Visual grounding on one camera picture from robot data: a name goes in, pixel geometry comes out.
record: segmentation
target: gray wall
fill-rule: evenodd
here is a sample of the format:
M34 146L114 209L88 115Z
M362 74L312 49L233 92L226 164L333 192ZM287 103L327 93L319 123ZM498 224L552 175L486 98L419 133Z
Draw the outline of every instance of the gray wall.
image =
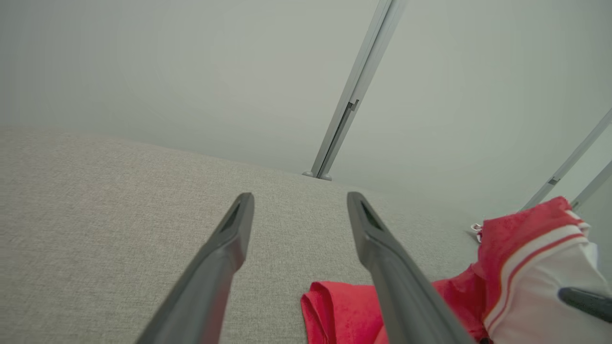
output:
M592 226L589 240L599 246L599 270L612 282L612 178L608 178L576 213Z
M612 125L603 131L576 165L554 186L544 199L563 196L573 201L612 160Z
M301 173L378 0L1 0L0 124ZM334 181L516 211L612 107L612 1L409 0Z

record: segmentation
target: gray fabric surface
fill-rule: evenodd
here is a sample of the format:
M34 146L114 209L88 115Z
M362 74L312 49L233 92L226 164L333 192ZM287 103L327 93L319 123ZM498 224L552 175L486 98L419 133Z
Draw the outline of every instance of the gray fabric surface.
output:
M55 130L0 131L2 342L132 342L241 192L255 196L222 330L232 343L306 341L317 280L371 284L346 193L368 198L428 278L476 257L468 216L191 152Z

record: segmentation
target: folded red cloth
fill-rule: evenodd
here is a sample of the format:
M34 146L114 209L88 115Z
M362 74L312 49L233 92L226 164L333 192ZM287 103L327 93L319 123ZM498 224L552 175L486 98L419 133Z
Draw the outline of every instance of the folded red cloth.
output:
M373 285L314 282L301 304L310 344L389 342Z
M587 228L563 197L485 221L478 261L433 286L479 342L507 316L517 272L569 245L588 242L583 235ZM310 344L388 343L374 286L315 282L301 303Z

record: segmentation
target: white fabric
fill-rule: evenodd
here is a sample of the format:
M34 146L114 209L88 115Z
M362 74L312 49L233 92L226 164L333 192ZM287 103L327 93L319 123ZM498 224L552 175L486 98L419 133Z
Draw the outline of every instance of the white fabric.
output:
M502 285L498 302L491 309L483 324L489 334L511 313L513 298L520 290L522 278L542 260L577 243L588 243L580 228L575 225L559 227L520 247L503 265L499 273Z
M475 223L471 225L470 228L476 231L476 239L478 240L479 243L482 243L482 226L479 225L478 223Z
M597 246L573 244L540 260L517 282L509 312L489 331L495 344L612 342L612 325L559 300L573 286L603 296L610 287L597 270Z

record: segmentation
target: white stripe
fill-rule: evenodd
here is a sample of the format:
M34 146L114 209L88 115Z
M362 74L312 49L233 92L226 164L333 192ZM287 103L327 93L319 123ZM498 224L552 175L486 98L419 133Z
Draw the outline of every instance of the white stripe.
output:
M555 230L552 230L530 242L528 242L527 244L525 244L524 246L522 246L520 249L518 249L518 251L516 251L507 261L506 263L503 265L502 269L501 269L501 273L500 273L500 277L501 277L501 295L499 297L499 300L497 301L497 303L495 304L495 306L493 307L493 309L491 310L491 312L488 314L488 316L484 319L484 325L485 328L487 329L487 331L489 332L489 334L492 333L492 331L494 330L494 328L491 325L495 325L499 324L499 320L501 320L503 318L503 316L500 316L499 319L496 321L496 324L492 324L491 322L497 317L498 314L501 313L504 304L506 304L506 300L508 302L508 304L510 303L510 301L512 300L512 295L508 294L508 290L515 290L515 285L518 283L518 281L520 280L521 275L523 274L524 271L527 271L533 264L536 264L539 260L541 260L542 258L546 258L552 254L554 254L555 252L558 252L561 249L564 249L568 246L571 245L575 245L579 242L588 242L588 240L585 237L577 237L575 239L569 240L567 242L564 242L563 244L560 244L558 246L555 246L553 248L551 248L550 250L546 250L540 254L538 254L537 256L533 257L528 263L526 263L520 271L518 271L513 280L512 280L512 285L510 285L510 288L508 288L508 279L510 278L510 274L512 273L512 271L518 266L520 265L530 254L532 254L533 252L541 249L542 247L558 241L560 239L563 239L566 236L570 236L573 234L580 234L581 231L580 229L575 226L575 225L567 225L567 226L563 226L563 227L559 227ZM509 309L509 307L507 306L506 309L504 310L504 312L507 312Z
M578 224L578 228L580 228L580 230L582 231L582 234L584 234L584 236L589 236L589 228L591 227L591 225L589 225L588 223L584 222L583 219L580 218L580 216L576 215L576 213L574 213L571 210L566 210L566 213L568 213L569 216L573 217L576 220L581 220L582 222Z

